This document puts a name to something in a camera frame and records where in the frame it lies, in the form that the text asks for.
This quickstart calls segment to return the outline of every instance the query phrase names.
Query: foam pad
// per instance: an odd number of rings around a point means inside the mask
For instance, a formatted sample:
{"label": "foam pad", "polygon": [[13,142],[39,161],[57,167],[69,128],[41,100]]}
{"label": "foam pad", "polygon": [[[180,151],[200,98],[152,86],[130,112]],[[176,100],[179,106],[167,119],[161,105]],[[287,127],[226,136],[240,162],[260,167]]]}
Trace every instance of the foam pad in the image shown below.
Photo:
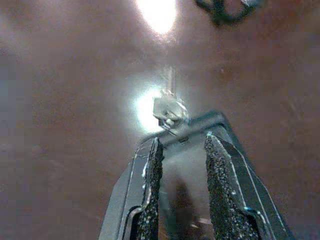
{"label": "foam pad", "polygon": [[214,228],[215,240],[258,240],[259,233],[251,221],[238,208],[230,184],[225,151],[222,146],[214,145],[215,136],[205,141],[207,155],[206,170],[209,191],[210,217]]}
{"label": "foam pad", "polygon": [[158,201],[160,179],[162,177],[163,147],[156,138],[153,142],[146,169],[146,188],[151,189],[149,204],[137,222],[137,240],[158,239]]}

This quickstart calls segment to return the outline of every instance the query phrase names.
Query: black cable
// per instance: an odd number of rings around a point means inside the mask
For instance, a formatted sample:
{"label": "black cable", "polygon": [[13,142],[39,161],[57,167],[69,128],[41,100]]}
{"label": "black cable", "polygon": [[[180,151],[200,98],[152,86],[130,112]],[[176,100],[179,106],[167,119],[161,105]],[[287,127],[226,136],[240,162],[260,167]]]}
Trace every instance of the black cable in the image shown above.
{"label": "black cable", "polygon": [[243,8],[240,13],[231,15],[226,11],[225,0],[212,0],[212,4],[205,2],[205,0],[195,0],[195,2],[199,7],[212,14],[212,22],[216,26],[240,23],[256,9],[255,6],[243,4]]}

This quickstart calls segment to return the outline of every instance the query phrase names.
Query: small metal part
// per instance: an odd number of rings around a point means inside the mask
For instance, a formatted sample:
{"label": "small metal part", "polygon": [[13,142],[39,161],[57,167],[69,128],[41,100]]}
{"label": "small metal part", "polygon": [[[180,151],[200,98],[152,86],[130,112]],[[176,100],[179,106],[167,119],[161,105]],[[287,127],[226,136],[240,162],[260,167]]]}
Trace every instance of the small metal part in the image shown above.
{"label": "small metal part", "polygon": [[168,70],[167,87],[161,95],[154,99],[153,116],[159,120],[160,127],[175,129],[188,118],[188,111],[182,100],[176,97],[176,71],[172,67]]}

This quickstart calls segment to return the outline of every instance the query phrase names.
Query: brown background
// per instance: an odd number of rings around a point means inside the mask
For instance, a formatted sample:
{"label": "brown background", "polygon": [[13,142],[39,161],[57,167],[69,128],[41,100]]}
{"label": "brown background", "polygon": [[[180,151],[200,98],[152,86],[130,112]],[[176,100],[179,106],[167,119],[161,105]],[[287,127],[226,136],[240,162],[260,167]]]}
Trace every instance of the brown background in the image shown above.
{"label": "brown background", "polygon": [[177,0],[164,37],[135,1],[1,0],[0,239],[98,238],[164,65],[192,116],[226,114],[293,232],[320,238],[318,3],[269,0],[217,29]]}

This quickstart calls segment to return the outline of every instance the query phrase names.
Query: black wire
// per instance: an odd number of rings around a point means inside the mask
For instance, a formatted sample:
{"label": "black wire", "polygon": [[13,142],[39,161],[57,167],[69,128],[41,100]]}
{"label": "black wire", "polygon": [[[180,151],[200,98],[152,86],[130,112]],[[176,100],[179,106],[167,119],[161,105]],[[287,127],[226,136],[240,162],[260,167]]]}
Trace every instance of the black wire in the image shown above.
{"label": "black wire", "polygon": [[225,0],[212,0],[212,4],[205,2],[205,0],[195,0],[195,2],[199,7],[212,14],[212,21],[217,26],[240,23],[255,10],[255,7],[243,4],[240,13],[231,15],[226,11]]}

